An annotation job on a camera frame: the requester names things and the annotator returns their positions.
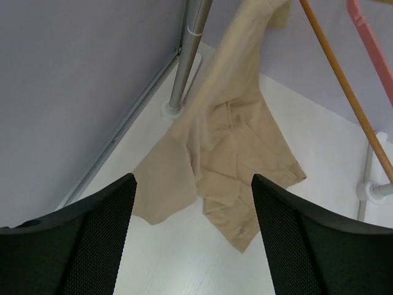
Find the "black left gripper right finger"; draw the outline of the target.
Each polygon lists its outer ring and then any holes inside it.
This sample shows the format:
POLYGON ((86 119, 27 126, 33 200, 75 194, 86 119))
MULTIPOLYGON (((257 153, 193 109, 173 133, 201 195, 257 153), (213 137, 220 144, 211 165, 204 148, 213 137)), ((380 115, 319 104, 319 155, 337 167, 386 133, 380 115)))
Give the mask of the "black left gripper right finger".
POLYGON ((275 294, 392 294, 392 229, 309 202, 262 175, 252 195, 275 294))

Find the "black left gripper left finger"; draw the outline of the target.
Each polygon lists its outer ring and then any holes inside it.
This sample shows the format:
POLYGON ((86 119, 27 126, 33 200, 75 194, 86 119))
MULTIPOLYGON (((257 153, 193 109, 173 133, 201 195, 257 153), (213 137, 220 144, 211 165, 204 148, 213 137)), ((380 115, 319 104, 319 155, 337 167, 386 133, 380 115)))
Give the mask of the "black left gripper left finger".
POLYGON ((1 228, 1 294, 113 294, 137 182, 1 228))

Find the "beige t shirt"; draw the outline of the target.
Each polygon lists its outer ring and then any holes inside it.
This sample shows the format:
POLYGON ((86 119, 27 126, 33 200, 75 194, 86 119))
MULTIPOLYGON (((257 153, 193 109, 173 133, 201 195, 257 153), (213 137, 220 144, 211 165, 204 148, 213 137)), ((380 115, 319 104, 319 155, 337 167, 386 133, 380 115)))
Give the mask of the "beige t shirt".
POLYGON ((134 215, 159 224, 202 197, 207 219, 244 252, 259 232, 253 176, 283 188, 306 178, 259 87, 265 31, 289 13, 289 1, 242 2, 180 116, 134 169, 134 215))

